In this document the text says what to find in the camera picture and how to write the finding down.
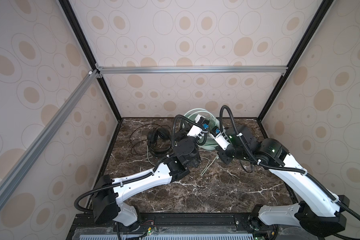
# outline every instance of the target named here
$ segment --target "black headphones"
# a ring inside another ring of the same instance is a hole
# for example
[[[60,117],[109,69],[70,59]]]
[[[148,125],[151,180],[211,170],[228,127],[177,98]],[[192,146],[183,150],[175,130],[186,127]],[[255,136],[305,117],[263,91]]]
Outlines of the black headphones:
[[[157,143],[157,138],[160,137],[164,141],[171,139],[171,134],[164,127],[155,127],[154,129],[149,130],[147,134],[147,145],[150,153],[155,157],[164,157],[167,155],[168,151],[171,149],[171,146],[166,150],[156,151],[152,148],[152,145]]]

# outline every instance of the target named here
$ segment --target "wallpaper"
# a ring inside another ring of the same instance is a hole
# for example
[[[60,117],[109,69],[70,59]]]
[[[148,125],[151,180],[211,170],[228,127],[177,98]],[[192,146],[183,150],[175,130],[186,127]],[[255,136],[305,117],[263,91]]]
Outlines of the wallpaper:
[[[0,240],[65,240],[79,213],[73,203],[92,189],[115,127],[94,80],[0,211]]]
[[[194,108],[259,116],[281,73],[105,74],[122,117],[174,117]]]
[[[360,214],[360,0],[332,7],[263,125]],[[360,222],[344,215],[344,234],[360,238]]]
[[[71,0],[100,66],[286,65],[321,0]]]
[[[88,71],[54,0],[0,1],[0,181]]]

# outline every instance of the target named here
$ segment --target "zip tie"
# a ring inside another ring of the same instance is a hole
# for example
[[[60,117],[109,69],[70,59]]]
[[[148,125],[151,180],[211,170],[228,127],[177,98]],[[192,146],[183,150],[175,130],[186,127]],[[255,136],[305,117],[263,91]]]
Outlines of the zip tie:
[[[331,200],[331,202],[333,202],[333,203],[339,202],[339,196],[336,195],[336,194],[333,194],[333,193],[332,193],[332,195],[333,195],[336,199],[335,199],[335,200]]]
[[[305,168],[303,168],[302,170],[304,170],[304,171],[305,171],[305,173],[302,173],[301,175],[305,176],[305,175],[307,175],[307,174],[308,174],[308,171],[307,171]]]

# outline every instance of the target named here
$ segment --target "marble surface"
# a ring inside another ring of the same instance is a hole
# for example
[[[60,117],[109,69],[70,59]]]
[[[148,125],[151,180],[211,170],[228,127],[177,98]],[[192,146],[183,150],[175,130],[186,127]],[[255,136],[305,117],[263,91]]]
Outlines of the marble surface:
[[[224,126],[231,126],[229,119],[223,122]],[[247,125],[258,140],[263,140],[255,120],[236,119],[235,122],[237,125]],[[171,127],[173,118],[124,119],[105,174],[110,174],[111,178],[123,177],[151,168],[149,161],[155,163],[157,158],[149,154],[148,161],[147,144],[142,140],[146,139],[149,129],[157,124]],[[138,127],[130,142],[131,133]],[[132,144],[136,144],[137,153],[131,153]],[[157,149],[165,149],[169,144],[169,141],[159,140]],[[200,149],[202,163],[198,168],[190,168],[189,175],[178,182],[136,194],[126,203],[136,205],[140,212],[251,212],[255,204],[292,204],[281,179],[260,167],[255,167],[254,173],[246,173],[237,159],[229,165],[216,159],[201,176],[208,159],[212,162],[216,155],[216,151]],[[249,164],[243,164],[249,170]]]

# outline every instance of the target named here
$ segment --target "robotic arm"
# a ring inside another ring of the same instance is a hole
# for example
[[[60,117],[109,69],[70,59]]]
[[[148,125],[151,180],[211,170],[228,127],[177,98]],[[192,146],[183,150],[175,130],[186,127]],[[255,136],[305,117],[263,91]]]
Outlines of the robotic arm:
[[[179,118],[193,126],[182,128],[175,133]],[[245,224],[249,224],[253,230],[261,228],[262,225],[293,225],[318,237],[335,235],[342,239],[352,239],[337,234],[346,226],[346,218],[341,212],[346,210],[354,216],[357,215],[348,208],[347,197],[327,190],[300,166],[288,149],[277,140],[268,138],[258,142],[246,126],[236,127],[232,116],[231,121],[234,127],[224,130],[224,133],[220,132],[218,127],[214,127],[209,133],[219,145],[216,150],[220,159],[225,164],[230,164],[236,158],[260,165],[286,182],[303,199],[300,203],[288,206],[256,205]],[[75,207],[83,212],[93,212],[96,223],[113,220],[130,226],[131,229],[138,228],[139,211],[124,201],[152,187],[178,181],[190,173],[189,167],[198,167],[201,162],[198,152],[198,145],[201,145],[199,139],[206,137],[208,124],[209,121],[201,115],[197,115],[195,122],[177,115],[172,129],[171,154],[160,159],[155,167],[134,175],[114,179],[110,179],[109,175],[102,176],[94,190],[76,199]],[[92,195],[93,211],[78,204],[89,195]]]

